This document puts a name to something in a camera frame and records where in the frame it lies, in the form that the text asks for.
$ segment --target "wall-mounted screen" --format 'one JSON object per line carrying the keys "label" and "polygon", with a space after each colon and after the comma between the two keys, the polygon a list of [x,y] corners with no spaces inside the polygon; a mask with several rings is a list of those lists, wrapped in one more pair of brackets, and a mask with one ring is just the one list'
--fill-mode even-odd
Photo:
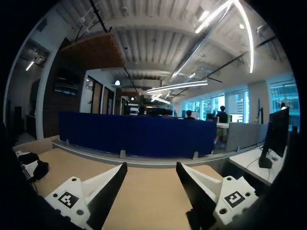
{"label": "wall-mounted screen", "polygon": [[54,91],[77,95],[80,88],[80,77],[73,72],[61,68],[54,80]]}

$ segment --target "wooden acoustic baffle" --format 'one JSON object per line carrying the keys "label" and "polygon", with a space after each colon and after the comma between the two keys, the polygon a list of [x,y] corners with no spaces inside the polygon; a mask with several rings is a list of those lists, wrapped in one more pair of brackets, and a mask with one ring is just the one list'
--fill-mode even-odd
{"label": "wooden acoustic baffle", "polygon": [[124,67],[125,62],[112,34],[83,39],[63,48],[61,52],[85,69]]}

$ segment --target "blue fabric divider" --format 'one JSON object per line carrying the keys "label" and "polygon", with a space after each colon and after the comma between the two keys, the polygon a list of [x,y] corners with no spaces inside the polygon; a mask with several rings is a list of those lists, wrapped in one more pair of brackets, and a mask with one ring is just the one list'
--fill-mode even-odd
{"label": "blue fabric divider", "polygon": [[119,154],[190,158],[211,154],[216,124],[201,120],[59,113],[60,140]]}

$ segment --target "ceiling light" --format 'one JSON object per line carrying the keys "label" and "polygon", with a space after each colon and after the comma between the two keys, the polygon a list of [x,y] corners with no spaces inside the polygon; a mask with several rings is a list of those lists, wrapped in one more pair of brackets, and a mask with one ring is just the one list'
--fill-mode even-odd
{"label": "ceiling light", "polygon": [[203,28],[208,26],[212,20],[225,8],[229,7],[233,3],[232,0],[228,0],[223,5],[221,5],[217,10],[215,10],[212,14],[210,14],[206,20],[196,29],[195,33],[199,33]]}
{"label": "ceiling light", "polygon": [[187,82],[187,83],[163,86],[163,87],[159,87],[155,89],[149,89],[147,90],[147,93],[150,94],[150,93],[165,91],[165,90],[170,90],[170,89],[180,89],[180,88],[187,88],[187,87],[192,87],[192,86],[208,85],[208,83],[206,82],[207,80],[202,80],[202,81],[197,81],[197,82]]}
{"label": "ceiling light", "polygon": [[252,30],[251,30],[251,25],[249,24],[247,15],[245,13],[245,10],[243,9],[243,6],[239,2],[239,0],[232,0],[234,5],[238,8],[241,16],[243,17],[245,27],[247,29],[247,34],[248,34],[248,40],[249,40],[249,49],[250,49],[250,67],[249,67],[249,73],[251,74],[253,72],[254,68],[254,43],[253,43],[253,35],[252,35]]}
{"label": "ceiling light", "polygon": [[198,21],[203,21],[205,19],[205,17],[207,17],[209,14],[209,11],[204,11],[203,14],[200,16],[200,18],[198,19]]}
{"label": "ceiling light", "polygon": [[31,61],[30,64],[28,65],[28,67],[26,68],[26,71],[29,70],[29,68],[34,64],[34,61]]}
{"label": "ceiling light", "polygon": [[164,103],[166,103],[166,104],[170,104],[169,101],[163,100],[163,99],[161,99],[161,98],[158,98],[158,97],[152,97],[152,98],[155,99],[155,100],[157,100],[157,101],[164,102]]}
{"label": "ceiling light", "polygon": [[162,94],[159,94],[159,95],[157,95],[155,98],[159,98],[159,97],[161,97],[162,96]]}
{"label": "ceiling light", "polygon": [[190,76],[188,76],[188,78],[192,78],[195,76],[196,73],[192,73]]}

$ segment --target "desk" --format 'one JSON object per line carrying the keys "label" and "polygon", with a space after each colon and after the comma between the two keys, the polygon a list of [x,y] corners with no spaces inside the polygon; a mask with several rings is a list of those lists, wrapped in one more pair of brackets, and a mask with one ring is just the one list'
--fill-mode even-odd
{"label": "desk", "polygon": [[216,123],[217,128],[229,128],[229,123]]}
{"label": "desk", "polygon": [[[39,155],[49,163],[48,174],[36,183],[45,197],[71,176],[82,181],[103,173],[115,165],[82,158],[60,149]],[[192,167],[218,180],[223,178],[210,166]],[[156,230],[190,229],[186,212],[192,209],[176,169],[128,167],[104,229]]]}
{"label": "desk", "polygon": [[243,171],[259,179],[263,183],[271,185],[282,168],[286,156],[286,149],[282,158],[275,154],[274,151],[271,151],[271,155],[278,159],[277,161],[273,161],[271,159],[273,163],[271,169],[264,169],[259,167],[258,158],[261,155],[261,150],[259,148],[232,156],[229,158],[229,161],[241,168]]}

